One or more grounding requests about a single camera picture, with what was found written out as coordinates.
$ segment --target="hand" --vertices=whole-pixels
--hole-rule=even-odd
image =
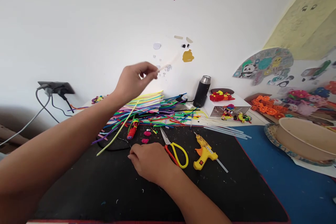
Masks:
[[[138,97],[153,79],[158,78],[157,71],[158,68],[149,62],[126,66],[119,77],[114,93],[122,96],[126,103],[129,102]]]
[[[128,158],[141,177],[161,187],[173,180],[176,172],[181,171],[159,143],[136,143],[132,146]]]

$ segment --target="black cutting mat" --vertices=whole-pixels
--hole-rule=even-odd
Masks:
[[[159,128],[150,137],[140,126],[131,144],[149,142],[164,145]],[[119,134],[126,139],[127,129]],[[233,136],[201,127],[176,127],[164,131],[170,141],[181,145],[188,153],[189,165],[184,172],[234,222],[287,222],[288,217],[258,170]],[[199,133],[228,169],[226,173],[217,161],[206,162],[201,171],[193,168],[199,159],[199,148],[193,131]],[[123,148],[116,141],[109,148]],[[33,219],[76,219],[96,221],[183,221],[173,200],[157,185],[140,177],[127,158],[129,150],[103,152],[95,144],[84,153],[44,195]],[[177,150],[185,163],[183,153]]]

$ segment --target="gray cable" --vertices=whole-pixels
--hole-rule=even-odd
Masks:
[[[55,120],[56,122],[60,123],[60,122],[57,121],[57,119],[56,119],[56,118],[49,112],[49,110],[47,110],[46,105],[43,106],[42,102],[40,101],[40,99],[39,99],[39,97],[38,97],[38,95],[37,95],[37,92],[38,92],[38,89],[37,89],[36,92],[35,92],[36,99],[37,99],[38,102],[41,104],[41,106],[43,107],[43,109],[45,109],[45,110],[49,113],[49,115],[50,115],[52,118],[54,118],[54,120]],[[46,94],[48,95],[48,102],[49,102],[49,100],[50,100],[50,94],[49,94],[49,93],[46,93]]]
[[[48,105],[48,103],[49,103],[49,101],[50,101],[50,96],[48,97],[48,101],[47,101],[47,103],[45,104],[45,105],[43,105],[42,104],[42,109],[33,117],[33,119],[31,119],[30,121],[29,121],[29,123],[27,123],[26,124],[26,126],[24,126],[23,128],[22,128],[22,130],[20,130],[18,133],[16,133],[15,135],[13,135],[13,136],[11,136],[10,138],[8,138],[5,142],[3,142],[3,143],[0,143],[0,146],[1,145],[3,145],[4,143],[7,143],[9,140],[11,140],[13,137],[16,137],[18,134],[20,134],[25,128],[27,128],[27,126],[32,122],[32,121],[34,121],[35,120],[35,118],[42,112],[42,110],[44,110],[45,109],[45,107]]]

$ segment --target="wall outlet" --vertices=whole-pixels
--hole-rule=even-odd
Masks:
[[[74,94],[75,91],[70,86],[69,82],[37,82],[42,86],[43,84],[48,84],[53,90],[52,93],[57,93],[60,88],[66,89],[64,94]]]

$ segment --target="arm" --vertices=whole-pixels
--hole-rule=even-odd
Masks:
[[[0,162],[1,223],[25,223],[44,193],[89,148],[114,113],[157,78],[156,71],[148,62],[125,67],[113,93],[5,157]]]
[[[161,186],[186,223],[231,223],[227,216],[176,166],[159,143],[134,144],[130,155],[140,176]]]

